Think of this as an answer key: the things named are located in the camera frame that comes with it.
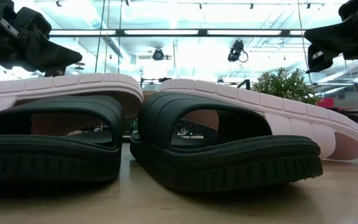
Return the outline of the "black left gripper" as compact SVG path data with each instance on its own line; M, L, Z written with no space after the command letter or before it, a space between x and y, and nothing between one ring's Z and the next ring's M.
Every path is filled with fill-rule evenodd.
M52 26L28 7L14 10L13 1L0 1L0 65L63 76L66 67L80 62L82 54L49 41Z

